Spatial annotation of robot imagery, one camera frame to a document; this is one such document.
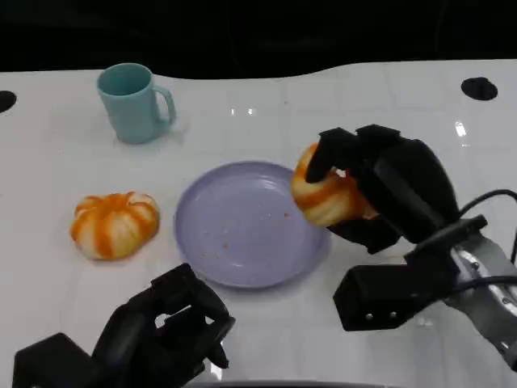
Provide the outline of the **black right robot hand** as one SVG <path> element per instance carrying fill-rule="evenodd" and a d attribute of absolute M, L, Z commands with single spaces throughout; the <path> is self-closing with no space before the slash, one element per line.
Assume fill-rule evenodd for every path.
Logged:
<path fill-rule="evenodd" d="M 434 152 L 395 129 L 370 124 L 353 133 L 342 128 L 322 132 L 305 179 L 317 183 L 333 167 L 351 174 L 376 216 L 328 229 L 369 254 L 399 238 L 418 244 L 460 217 L 452 183 Z"/>

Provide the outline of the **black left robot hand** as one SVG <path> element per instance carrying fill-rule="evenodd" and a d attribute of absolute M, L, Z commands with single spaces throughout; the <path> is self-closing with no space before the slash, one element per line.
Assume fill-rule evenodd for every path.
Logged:
<path fill-rule="evenodd" d="M 182 387 L 211 361 L 229 367 L 223 339 L 235 324 L 189 264 L 153 279 L 108 319 L 92 353 L 101 387 Z"/>

